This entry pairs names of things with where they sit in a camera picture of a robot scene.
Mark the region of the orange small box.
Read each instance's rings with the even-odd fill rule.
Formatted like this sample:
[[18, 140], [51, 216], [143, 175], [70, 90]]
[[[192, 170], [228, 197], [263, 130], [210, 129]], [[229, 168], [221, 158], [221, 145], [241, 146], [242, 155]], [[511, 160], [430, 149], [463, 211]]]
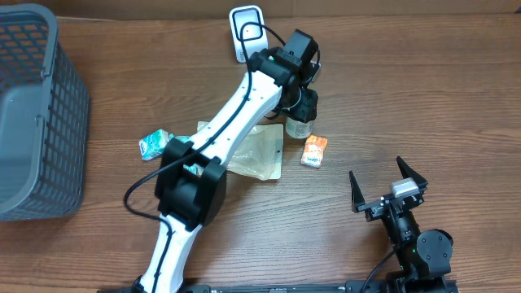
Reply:
[[304, 166], [320, 168], [327, 143], [328, 140], [326, 138], [310, 135], [304, 144], [304, 151], [300, 163]]

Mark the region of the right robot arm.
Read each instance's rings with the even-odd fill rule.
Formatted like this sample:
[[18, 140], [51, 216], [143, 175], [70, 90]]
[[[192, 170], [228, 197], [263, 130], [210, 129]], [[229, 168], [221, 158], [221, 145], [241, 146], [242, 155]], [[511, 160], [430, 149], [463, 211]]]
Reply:
[[400, 156], [396, 158], [402, 179], [391, 192], [367, 203], [353, 172], [349, 173], [352, 211], [363, 212], [368, 222], [381, 220], [392, 250], [363, 281], [347, 281], [347, 292], [457, 292], [451, 272], [453, 238], [444, 230], [421, 231], [412, 209], [424, 203], [428, 181]]

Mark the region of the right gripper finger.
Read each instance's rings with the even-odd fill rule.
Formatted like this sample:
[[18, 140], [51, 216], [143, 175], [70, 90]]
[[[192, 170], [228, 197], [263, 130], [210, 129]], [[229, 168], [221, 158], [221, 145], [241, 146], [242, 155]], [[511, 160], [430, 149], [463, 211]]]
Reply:
[[396, 162], [404, 179], [411, 178], [419, 188], [427, 187], [427, 179], [412, 169], [400, 156], [396, 157]]
[[353, 212], [359, 212], [360, 207], [366, 204], [364, 196], [361, 192], [360, 186], [357, 183], [357, 179], [353, 171], [349, 172], [349, 181], [351, 185], [351, 206]]

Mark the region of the beige plastic pouch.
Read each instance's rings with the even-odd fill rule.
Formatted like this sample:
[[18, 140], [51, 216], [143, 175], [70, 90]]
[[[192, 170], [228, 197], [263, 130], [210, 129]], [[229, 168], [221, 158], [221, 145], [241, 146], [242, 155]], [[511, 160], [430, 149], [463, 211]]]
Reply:
[[232, 173], [262, 181], [282, 175], [282, 124], [256, 125], [233, 154], [227, 169]]

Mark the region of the green lid jar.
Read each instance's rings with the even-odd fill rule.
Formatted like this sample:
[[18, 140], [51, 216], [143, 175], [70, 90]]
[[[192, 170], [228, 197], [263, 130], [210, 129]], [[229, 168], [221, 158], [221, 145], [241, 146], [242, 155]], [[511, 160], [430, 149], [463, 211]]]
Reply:
[[313, 131], [314, 121], [307, 123], [293, 120], [290, 117], [286, 119], [286, 133], [295, 139], [306, 139]]

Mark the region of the teal white small box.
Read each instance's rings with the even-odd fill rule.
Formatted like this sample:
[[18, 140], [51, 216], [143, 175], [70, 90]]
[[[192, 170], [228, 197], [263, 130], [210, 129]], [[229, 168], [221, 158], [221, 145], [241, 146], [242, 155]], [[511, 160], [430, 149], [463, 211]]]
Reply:
[[168, 142], [174, 137], [172, 133], [168, 133], [163, 129], [148, 134], [138, 142], [142, 160], [149, 161], [162, 155]]

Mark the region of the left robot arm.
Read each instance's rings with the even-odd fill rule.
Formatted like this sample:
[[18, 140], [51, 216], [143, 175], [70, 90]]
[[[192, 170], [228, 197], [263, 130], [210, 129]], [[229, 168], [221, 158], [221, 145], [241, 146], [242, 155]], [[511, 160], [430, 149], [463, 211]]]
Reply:
[[133, 184], [155, 179], [160, 223], [147, 271], [132, 292], [176, 292], [196, 235], [219, 212], [226, 193], [227, 166], [253, 127], [269, 112], [284, 114], [286, 131], [307, 138], [317, 118], [317, 92], [309, 84], [320, 68], [320, 51], [307, 33], [295, 30], [280, 47], [247, 57], [247, 72], [216, 116], [187, 142], [172, 139], [158, 170]]

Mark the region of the teal snack packet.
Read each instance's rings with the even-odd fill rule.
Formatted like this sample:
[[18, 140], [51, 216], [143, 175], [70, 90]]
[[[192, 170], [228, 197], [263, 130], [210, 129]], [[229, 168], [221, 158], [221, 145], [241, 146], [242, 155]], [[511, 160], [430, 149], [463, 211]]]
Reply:
[[181, 157], [183, 158], [182, 167], [188, 172], [194, 174], [195, 176], [200, 177], [202, 175], [203, 168], [194, 161], [190, 161], [189, 159], [187, 159], [187, 156], [190, 156], [193, 153], [193, 151], [188, 146], [186, 146], [186, 144], [190, 140], [190, 137], [183, 135], [174, 135], [173, 133], [171, 133], [169, 135], [169, 140], [179, 141], [182, 144], [181, 146], [179, 146], [182, 152]]

